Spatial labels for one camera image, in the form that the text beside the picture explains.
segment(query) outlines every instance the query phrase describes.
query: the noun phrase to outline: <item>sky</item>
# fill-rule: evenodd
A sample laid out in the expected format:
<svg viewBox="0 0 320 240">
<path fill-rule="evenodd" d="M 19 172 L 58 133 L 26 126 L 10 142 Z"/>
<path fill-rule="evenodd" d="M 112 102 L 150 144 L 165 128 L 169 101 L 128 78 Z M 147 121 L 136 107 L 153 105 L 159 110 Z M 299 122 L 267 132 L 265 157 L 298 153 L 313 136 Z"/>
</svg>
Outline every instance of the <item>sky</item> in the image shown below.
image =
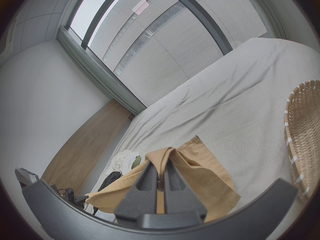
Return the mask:
<svg viewBox="0 0 320 240">
<path fill-rule="evenodd" d="M 83 0 L 82 4 L 79 6 L 79 9 L 75 14 L 74 19 L 71 23 L 71 28 L 78 34 L 78 36 L 81 39 L 84 38 L 86 31 L 92 19 L 94 18 L 94 15 L 97 13 L 97 11 L 99 10 L 99 8 L 101 7 L 104 1 L 105 0 Z M 102 17 L 100 24 L 98 24 L 95 32 L 92 35 L 91 41 L 111 8 L 112 6 L 106 11 L 106 13 L 104 14 L 104 17 Z"/>
</svg>

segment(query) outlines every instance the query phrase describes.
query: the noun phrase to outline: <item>white bed sheet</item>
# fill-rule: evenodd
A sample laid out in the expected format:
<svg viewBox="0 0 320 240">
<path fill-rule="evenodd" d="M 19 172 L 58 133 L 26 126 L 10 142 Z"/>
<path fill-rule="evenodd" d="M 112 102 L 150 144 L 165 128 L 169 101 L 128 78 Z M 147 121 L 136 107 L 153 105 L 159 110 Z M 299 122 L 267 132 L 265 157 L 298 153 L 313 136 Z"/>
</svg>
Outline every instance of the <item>white bed sheet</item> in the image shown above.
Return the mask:
<svg viewBox="0 0 320 240">
<path fill-rule="evenodd" d="M 290 92 L 311 79 L 320 79 L 315 50 L 282 39 L 250 39 L 136 116 L 114 154 L 138 151 L 143 161 L 150 151 L 178 147 L 198 135 L 241 195 L 237 210 L 277 178 L 293 183 L 284 110 Z M 297 199 L 269 239 L 302 208 Z"/>
</svg>

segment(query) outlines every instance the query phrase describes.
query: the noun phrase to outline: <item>basket rim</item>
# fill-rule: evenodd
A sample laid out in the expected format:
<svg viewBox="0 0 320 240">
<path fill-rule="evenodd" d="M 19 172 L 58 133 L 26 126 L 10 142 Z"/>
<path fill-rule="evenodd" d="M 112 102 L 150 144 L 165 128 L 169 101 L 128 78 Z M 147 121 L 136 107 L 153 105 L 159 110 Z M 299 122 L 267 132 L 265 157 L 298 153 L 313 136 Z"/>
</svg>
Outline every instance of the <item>basket rim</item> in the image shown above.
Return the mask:
<svg viewBox="0 0 320 240">
<path fill-rule="evenodd" d="M 291 163 L 291 166 L 293 168 L 293 173 L 295 175 L 295 184 L 298 185 L 300 191 L 302 192 L 302 196 L 308 200 L 310 199 L 310 196 L 312 193 L 309 192 L 309 186 L 306 183 L 306 180 L 303 177 L 303 173 L 301 171 L 299 161 L 297 160 L 296 152 L 294 150 L 294 144 L 293 140 L 291 138 L 290 134 L 290 128 L 289 128 L 289 114 L 288 110 L 290 108 L 290 104 L 292 100 L 294 99 L 295 95 L 301 92 L 306 87 L 314 87 L 318 84 L 320 86 L 319 80 L 309 80 L 306 82 L 300 83 L 289 95 L 289 98 L 287 99 L 286 105 L 285 105 L 285 111 L 284 111 L 284 140 L 287 145 L 287 150 L 289 153 L 289 160 Z"/>
</svg>

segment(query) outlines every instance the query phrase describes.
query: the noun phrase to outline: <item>tan cloth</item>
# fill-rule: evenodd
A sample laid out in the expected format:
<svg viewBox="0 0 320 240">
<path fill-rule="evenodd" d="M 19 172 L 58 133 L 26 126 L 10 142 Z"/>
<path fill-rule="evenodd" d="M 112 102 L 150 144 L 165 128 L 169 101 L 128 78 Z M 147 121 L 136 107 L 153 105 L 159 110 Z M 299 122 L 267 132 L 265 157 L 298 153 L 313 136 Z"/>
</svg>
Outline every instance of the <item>tan cloth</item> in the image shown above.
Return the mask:
<svg viewBox="0 0 320 240">
<path fill-rule="evenodd" d="M 160 188 L 168 158 L 177 167 L 200 201 L 207 208 L 205 222 L 228 214 L 236 206 L 240 196 L 235 192 L 227 171 L 202 143 L 198 136 L 176 148 L 166 147 L 146 154 L 145 161 L 123 177 L 114 181 L 100 192 L 88 194 L 86 204 L 98 207 L 105 213 L 114 208 L 128 192 L 149 161 L 158 172 Z M 158 191 L 157 213 L 164 212 L 163 192 Z"/>
</svg>

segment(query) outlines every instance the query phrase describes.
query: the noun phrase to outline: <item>curtain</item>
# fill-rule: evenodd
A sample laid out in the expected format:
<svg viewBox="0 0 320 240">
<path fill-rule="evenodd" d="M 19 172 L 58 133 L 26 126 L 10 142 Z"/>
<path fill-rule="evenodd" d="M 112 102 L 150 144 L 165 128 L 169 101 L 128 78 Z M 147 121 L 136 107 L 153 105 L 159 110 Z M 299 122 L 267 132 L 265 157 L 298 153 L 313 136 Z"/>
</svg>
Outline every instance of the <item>curtain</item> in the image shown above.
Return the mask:
<svg viewBox="0 0 320 240">
<path fill-rule="evenodd" d="M 57 39 L 69 55 L 79 64 L 79 68 L 99 90 L 110 99 L 115 99 L 134 116 L 146 107 L 120 81 L 115 80 L 108 70 L 100 66 L 64 28 L 58 29 Z"/>
</svg>

